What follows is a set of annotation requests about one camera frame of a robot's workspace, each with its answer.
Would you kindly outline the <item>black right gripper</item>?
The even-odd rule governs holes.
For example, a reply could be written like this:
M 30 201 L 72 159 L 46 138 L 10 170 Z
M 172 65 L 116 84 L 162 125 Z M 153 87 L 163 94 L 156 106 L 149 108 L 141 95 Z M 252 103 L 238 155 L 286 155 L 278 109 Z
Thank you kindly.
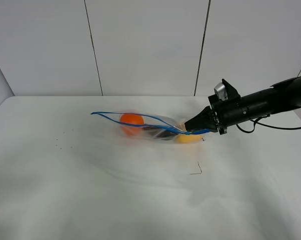
M 233 105 L 241 99 L 241 96 L 225 79 L 222 79 L 221 83 L 226 86 L 228 100 L 221 101 L 215 94 L 209 96 L 210 106 L 206 106 L 198 115 L 184 123 L 187 131 L 192 134 L 227 133 L 227 124 L 230 120 L 227 120 L 226 115 L 231 109 L 236 108 Z

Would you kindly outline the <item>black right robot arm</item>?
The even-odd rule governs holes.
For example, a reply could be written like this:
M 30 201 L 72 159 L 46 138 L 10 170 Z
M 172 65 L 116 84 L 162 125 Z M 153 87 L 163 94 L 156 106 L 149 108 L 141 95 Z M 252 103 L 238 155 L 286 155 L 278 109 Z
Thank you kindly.
M 290 78 L 272 85 L 268 89 L 240 96 L 238 91 L 225 79 L 214 88 L 208 98 L 210 105 L 185 122 L 190 133 L 227 133 L 230 126 L 252 121 L 259 124 L 261 119 L 271 115 L 301 108 L 301 76 Z

